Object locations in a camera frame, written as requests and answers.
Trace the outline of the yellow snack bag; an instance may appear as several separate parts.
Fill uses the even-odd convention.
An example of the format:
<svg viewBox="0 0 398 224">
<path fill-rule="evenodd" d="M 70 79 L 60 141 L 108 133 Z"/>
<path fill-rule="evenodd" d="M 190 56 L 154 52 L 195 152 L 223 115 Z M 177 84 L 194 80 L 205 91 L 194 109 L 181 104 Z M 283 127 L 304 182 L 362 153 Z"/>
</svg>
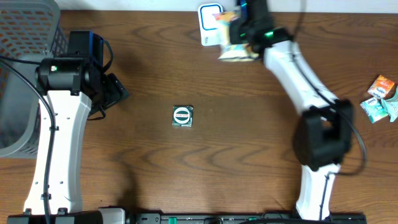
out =
<svg viewBox="0 0 398 224">
<path fill-rule="evenodd" d="M 221 49 L 219 60 L 225 62 L 250 62 L 259 58 L 249 44 L 232 44 L 230 37 L 230 25 L 238 20 L 236 11 L 226 11 L 213 14 L 216 21 L 216 36 Z"/>
</svg>

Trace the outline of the green Zam-Buk box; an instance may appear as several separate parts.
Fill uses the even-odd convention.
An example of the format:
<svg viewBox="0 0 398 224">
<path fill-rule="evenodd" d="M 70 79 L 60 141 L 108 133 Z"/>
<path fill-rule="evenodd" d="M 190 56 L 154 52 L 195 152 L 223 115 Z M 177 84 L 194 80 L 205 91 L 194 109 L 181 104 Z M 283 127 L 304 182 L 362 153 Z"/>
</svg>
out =
<svg viewBox="0 0 398 224">
<path fill-rule="evenodd" d="M 192 106 L 174 106 L 172 125 L 176 127 L 191 128 L 193 123 Z"/>
</svg>

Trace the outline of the orange tissue pack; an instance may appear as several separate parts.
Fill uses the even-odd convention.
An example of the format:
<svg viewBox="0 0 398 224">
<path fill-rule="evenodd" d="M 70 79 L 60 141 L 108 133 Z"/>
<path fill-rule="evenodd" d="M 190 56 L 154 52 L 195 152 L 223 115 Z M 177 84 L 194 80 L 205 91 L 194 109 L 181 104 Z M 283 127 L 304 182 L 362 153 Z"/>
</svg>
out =
<svg viewBox="0 0 398 224">
<path fill-rule="evenodd" d="M 393 89 L 394 85 L 395 83 L 392 80 L 379 75 L 369 87 L 368 93 L 377 99 L 383 99 Z"/>
</svg>

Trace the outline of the green tissue pack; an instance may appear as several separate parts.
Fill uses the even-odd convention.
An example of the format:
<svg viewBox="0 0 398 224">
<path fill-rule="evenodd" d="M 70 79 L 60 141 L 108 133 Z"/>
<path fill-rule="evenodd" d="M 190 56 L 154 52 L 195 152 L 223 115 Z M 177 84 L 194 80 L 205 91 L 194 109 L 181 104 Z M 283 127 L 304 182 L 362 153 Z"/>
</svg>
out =
<svg viewBox="0 0 398 224">
<path fill-rule="evenodd" d="M 367 114 L 370 122 L 375 123 L 385 117 L 388 116 L 386 110 L 382 107 L 379 100 L 375 97 L 372 97 L 362 103 L 360 103 L 360 107 Z"/>
</svg>

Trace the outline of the teal wet wipes pack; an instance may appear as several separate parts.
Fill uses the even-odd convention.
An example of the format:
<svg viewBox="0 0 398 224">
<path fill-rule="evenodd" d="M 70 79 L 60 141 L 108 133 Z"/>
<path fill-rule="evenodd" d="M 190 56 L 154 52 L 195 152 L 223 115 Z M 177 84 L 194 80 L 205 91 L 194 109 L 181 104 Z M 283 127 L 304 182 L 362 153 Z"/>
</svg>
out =
<svg viewBox="0 0 398 224">
<path fill-rule="evenodd" d="M 398 97 L 398 89 L 396 89 L 396 92 L 392 98 L 389 98 L 387 100 L 385 99 L 381 100 L 381 105 L 389 115 L 391 123 L 397 119 L 397 114 L 398 114 L 397 97 Z"/>
</svg>

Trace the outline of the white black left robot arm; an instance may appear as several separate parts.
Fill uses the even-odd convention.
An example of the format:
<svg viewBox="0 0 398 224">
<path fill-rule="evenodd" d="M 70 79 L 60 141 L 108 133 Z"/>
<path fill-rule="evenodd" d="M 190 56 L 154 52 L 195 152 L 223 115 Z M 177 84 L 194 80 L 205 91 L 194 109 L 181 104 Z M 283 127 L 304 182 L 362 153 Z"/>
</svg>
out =
<svg viewBox="0 0 398 224">
<path fill-rule="evenodd" d="M 127 98 L 112 61 L 71 55 L 33 62 L 37 84 L 13 72 L 39 98 L 40 136 L 34 179 L 21 215 L 8 223 L 128 223 L 119 207 L 83 210 L 80 168 L 83 137 L 89 117 Z"/>
</svg>

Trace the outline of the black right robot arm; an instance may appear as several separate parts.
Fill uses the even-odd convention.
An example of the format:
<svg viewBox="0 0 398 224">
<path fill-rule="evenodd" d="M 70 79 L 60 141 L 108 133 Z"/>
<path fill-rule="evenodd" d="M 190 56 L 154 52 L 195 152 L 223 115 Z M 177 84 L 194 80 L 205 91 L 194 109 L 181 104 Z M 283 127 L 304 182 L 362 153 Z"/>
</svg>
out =
<svg viewBox="0 0 398 224">
<path fill-rule="evenodd" d="M 231 43 L 248 44 L 262 57 L 299 115 L 292 140 L 302 166 L 295 210 L 304 220 L 327 220 L 333 183 L 351 147 L 353 106 L 317 77 L 295 40 L 298 33 L 275 26 L 267 1 L 238 0 L 236 4 L 240 12 L 230 25 Z"/>
</svg>

